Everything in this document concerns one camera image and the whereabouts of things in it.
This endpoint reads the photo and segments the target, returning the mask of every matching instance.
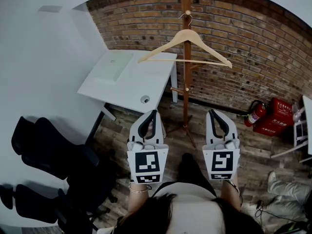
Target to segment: hanger hook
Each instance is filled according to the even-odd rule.
[[[190,16],[191,17],[191,21],[190,21],[190,23],[189,23],[189,25],[187,25],[187,28],[190,28],[190,25],[191,25],[191,23],[192,23],[192,21],[193,21],[193,17],[192,17],[192,15],[191,14],[189,14],[188,16]]]

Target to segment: red box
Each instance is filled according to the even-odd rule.
[[[292,106],[273,98],[266,115],[253,125],[253,131],[267,136],[275,136],[291,125],[293,125]]]

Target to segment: wooden hanger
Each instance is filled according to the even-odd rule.
[[[198,47],[202,48],[203,50],[207,51],[209,54],[216,57],[218,60],[220,60],[222,63],[218,62],[210,62],[210,61],[199,61],[199,60],[184,60],[184,59],[171,59],[171,60],[165,60],[165,59],[149,59],[152,56],[157,55],[160,52],[163,52],[169,48],[172,48],[180,43],[183,43],[185,41],[190,41],[193,44],[196,44]],[[175,37],[167,44],[154,49],[153,51],[149,52],[147,55],[141,57],[138,60],[138,63],[142,61],[183,61],[183,62],[195,62],[195,63],[205,63],[205,64],[213,64],[213,65],[219,65],[219,66],[227,66],[232,68],[232,63],[227,60],[225,57],[220,55],[217,51],[213,50],[212,48],[208,47],[204,42],[201,40],[199,34],[191,29],[183,29],[179,31]]]

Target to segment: fire extinguisher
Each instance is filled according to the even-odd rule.
[[[245,118],[245,125],[251,127],[257,120],[264,116],[267,112],[267,105],[260,100],[254,100],[249,108],[249,114]]]

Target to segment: black hair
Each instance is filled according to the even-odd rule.
[[[147,199],[140,209],[118,223],[114,234],[166,234],[172,217],[171,202],[175,196],[165,194]],[[222,210],[225,234],[263,234],[260,225],[251,216],[239,212],[221,198],[213,201]]]

